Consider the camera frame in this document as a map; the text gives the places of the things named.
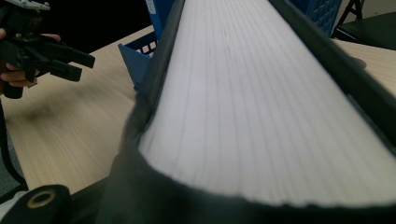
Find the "metal ring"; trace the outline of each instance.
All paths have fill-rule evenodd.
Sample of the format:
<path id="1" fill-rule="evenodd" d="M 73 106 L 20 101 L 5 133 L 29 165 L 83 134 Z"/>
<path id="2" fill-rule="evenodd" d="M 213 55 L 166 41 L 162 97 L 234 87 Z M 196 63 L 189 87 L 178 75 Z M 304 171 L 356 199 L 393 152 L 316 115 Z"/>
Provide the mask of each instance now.
<path id="1" fill-rule="evenodd" d="M 45 197 L 44 200 L 37 200 L 37 198 L 40 196 L 47 196 L 47 197 Z M 53 190 L 53 189 L 43 190 L 43 191 L 40 191 L 37 194 L 35 194 L 35 196 L 33 196 L 27 202 L 27 207 L 32 208 L 32 209 L 42 207 L 42 206 L 52 202 L 54 198 L 55 198 L 55 190 Z"/>

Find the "blue basket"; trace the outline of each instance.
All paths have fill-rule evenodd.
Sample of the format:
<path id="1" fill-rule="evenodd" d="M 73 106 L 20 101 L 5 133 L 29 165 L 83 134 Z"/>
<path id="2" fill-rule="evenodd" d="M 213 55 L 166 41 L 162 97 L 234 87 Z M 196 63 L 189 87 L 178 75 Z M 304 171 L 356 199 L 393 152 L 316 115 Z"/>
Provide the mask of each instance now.
<path id="1" fill-rule="evenodd" d="M 157 36 L 154 32 L 144 35 L 126 45 L 119 44 L 120 53 L 134 83 L 135 91 L 139 91 L 157 44 Z"/>
<path id="2" fill-rule="evenodd" d="M 342 0 L 290 0 L 327 36 L 332 34 Z"/>
<path id="3" fill-rule="evenodd" d="M 120 53 L 134 83 L 134 90 L 139 91 L 151 56 L 163 33 L 169 11 L 175 0 L 146 0 L 148 14 L 154 32 L 144 35 L 129 44 L 119 44 Z"/>

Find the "black chair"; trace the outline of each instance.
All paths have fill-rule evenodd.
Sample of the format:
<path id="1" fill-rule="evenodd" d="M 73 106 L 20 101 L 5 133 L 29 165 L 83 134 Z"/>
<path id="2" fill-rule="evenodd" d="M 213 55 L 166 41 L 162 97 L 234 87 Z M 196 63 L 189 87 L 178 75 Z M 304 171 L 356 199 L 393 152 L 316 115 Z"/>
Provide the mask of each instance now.
<path id="1" fill-rule="evenodd" d="M 363 3 L 362 0 L 349 1 L 340 21 L 332 31 L 331 38 L 396 50 L 396 12 L 363 19 L 361 14 Z M 344 23 L 349 13 L 355 14 L 356 20 Z"/>

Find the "black camera rig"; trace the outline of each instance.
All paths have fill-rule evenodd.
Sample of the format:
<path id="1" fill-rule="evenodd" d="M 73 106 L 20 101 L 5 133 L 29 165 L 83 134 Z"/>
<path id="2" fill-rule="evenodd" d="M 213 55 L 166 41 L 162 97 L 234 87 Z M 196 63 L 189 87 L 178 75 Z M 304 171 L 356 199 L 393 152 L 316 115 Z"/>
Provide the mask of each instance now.
<path id="1" fill-rule="evenodd" d="M 6 0 L 0 8 L 0 27 L 7 32 L 0 40 L 0 58 L 25 71 L 30 82 L 35 77 L 50 73 L 70 81 L 79 81 L 82 69 L 69 63 L 79 63 L 93 68 L 95 58 L 80 50 L 72 49 L 64 42 L 36 33 L 42 22 L 40 10 L 50 10 L 48 3 L 31 0 Z M 4 95 L 19 99 L 23 88 L 5 84 Z"/>

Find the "table surface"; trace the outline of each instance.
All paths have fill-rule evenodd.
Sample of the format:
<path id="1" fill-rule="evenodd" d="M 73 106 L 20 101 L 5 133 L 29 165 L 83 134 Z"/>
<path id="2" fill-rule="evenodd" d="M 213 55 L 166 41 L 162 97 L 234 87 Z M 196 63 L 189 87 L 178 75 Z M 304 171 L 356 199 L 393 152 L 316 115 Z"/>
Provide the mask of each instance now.
<path id="1" fill-rule="evenodd" d="M 44 75 L 21 99 L 2 96 L 29 189 L 61 184 L 73 194 L 108 176 L 135 98 L 118 44 L 150 32 L 151 26 L 93 52 L 95 66 L 81 66 L 80 82 Z M 396 95 L 396 51 L 334 41 Z"/>

